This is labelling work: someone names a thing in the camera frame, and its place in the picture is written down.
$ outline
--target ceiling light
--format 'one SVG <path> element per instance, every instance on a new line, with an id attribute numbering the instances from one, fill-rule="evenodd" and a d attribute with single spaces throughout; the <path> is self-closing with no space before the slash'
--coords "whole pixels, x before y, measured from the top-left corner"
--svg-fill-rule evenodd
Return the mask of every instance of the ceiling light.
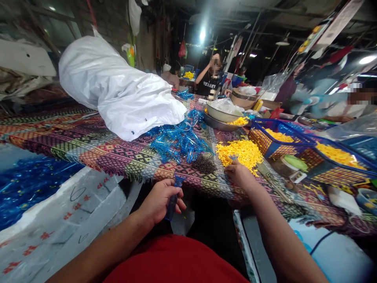
<path id="1" fill-rule="evenodd" d="M 280 46 L 288 46 L 289 45 L 288 36 L 289 36 L 289 33 L 287 33 L 287 35 L 286 35 L 286 37 L 283 41 L 278 41 L 275 44 L 280 45 Z"/>
<path id="2" fill-rule="evenodd" d="M 204 39 L 205 39 L 205 30 L 204 30 L 204 28 L 203 28 L 203 29 L 201 30 L 201 32 L 200 32 L 200 41 L 203 42 Z"/>
<path id="3" fill-rule="evenodd" d="M 361 65 L 369 64 L 369 63 L 371 63 L 376 58 L 377 58 L 377 56 L 374 56 L 374 55 L 364 57 L 363 59 L 361 59 L 359 61 L 359 64 L 361 64 Z"/>
<path id="4" fill-rule="evenodd" d="M 377 77 L 377 75 L 359 75 L 359 77 Z"/>

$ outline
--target hand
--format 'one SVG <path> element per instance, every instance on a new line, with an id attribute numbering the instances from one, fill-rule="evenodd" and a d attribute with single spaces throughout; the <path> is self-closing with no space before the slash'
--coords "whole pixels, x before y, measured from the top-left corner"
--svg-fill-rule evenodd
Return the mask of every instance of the hand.
<path id="1" fill-rule="evenodd" d="M 250 170 L 237 160 L 233 161 L 233 165 L 227 166 L 224 169 L 224 172 L 245 192 L 258 184 Z"/>
<path id="2" fill-rule="evenodd" d="M 183 197 L 182 189 L 174 187 L 173 185 L 174 180 L 172 179 L 157 182 L 138 209 L 146 219 L 152 220 L 153 224 L 157 224 L 164 219 L 167 211 L 166 205 L 172 195 L 179 194 L 176 204 L 176 213 L 181 214 L 181 210 L 186 209 L 186 205 L 181 199 Z"/>
<path id="3" fill-rule="evenodd" d="M 341 122 L 342 124 L 343 123 L 347 123 L 347 122 L 349 122 L 349 121 L 352 121 L 354 118 L 352 118 L 352 117 L 349 117 L 349 116 L 342 116 L 342 117 L 339 117 L 340 118 L 340 121 L 339 122 Z"/>

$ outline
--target green lid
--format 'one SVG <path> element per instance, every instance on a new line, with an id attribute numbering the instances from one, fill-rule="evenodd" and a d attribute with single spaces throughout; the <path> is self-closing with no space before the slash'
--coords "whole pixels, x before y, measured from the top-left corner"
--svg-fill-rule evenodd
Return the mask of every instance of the green lid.
<path id="1" fill-rule="evenodd" d="M 296 167 L 297 169 L 307 172 L 307 165 L 304 161 L 301 159 L 298 159 L 297 157 L 293 155 L 284 155 L 284 160 L 291 164 L 293 167 Z"/>

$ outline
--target fluorescent light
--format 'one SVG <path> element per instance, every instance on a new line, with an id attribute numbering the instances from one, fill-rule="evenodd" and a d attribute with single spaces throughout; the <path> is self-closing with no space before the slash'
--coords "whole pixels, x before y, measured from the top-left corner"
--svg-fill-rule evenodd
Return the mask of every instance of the fluorescent light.
<path id="1" fill-rule="evenodd" d="M 375 56 L 375 55 L 364 57 L 363 59 L 361 59 L 359 61 L 359 64 L 361 64 L 361 65 L 369 64 L 376 58 L 377 58 L 377 56 Z"/>
<path id="2" fill-rule="evenodd" d="M 201 30 L 201 32 L 200 32 L 200 41 L 203 42 L 204 39 L 205 39 L 205 30 L 204 30 L 204 28 L 203 28 L 203 29 Z"/>
<path id="3" fill-rule="evenodd" d="M 377 75 L 359 75 L 359 77 L 377 77 Z"/>

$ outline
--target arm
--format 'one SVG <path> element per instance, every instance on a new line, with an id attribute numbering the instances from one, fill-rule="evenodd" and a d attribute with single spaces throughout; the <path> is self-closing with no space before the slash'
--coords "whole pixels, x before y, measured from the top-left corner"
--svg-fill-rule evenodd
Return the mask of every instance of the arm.
<path id="1" fill-rule="evenodd" d="M 81 254 L 55 273 L 48 282 L 102 282 L 120 262 L 126 260 L 141 240 L 166 214 L 170 196 L 181 188 L 173 187 L 174 180 L 156 183 L 140 208 L 102 237 L 95 239 Z M 178 199 L 176 212 L 186 209 Z"/>
<path id="2" fill-rule="evenodd" d="M 323 119 L 340 123 L 347 123 L 353 120 L 353 118 L 349 116 L 325 116 Z"/>
<path id="3" fill-rule="evenodd" d="M 224 171 L 245 191 L 254 208 L 263 245 L 278 282 L 327 282 L 268 192 L 251 172 L 239 162 L 226 167 Z"/>

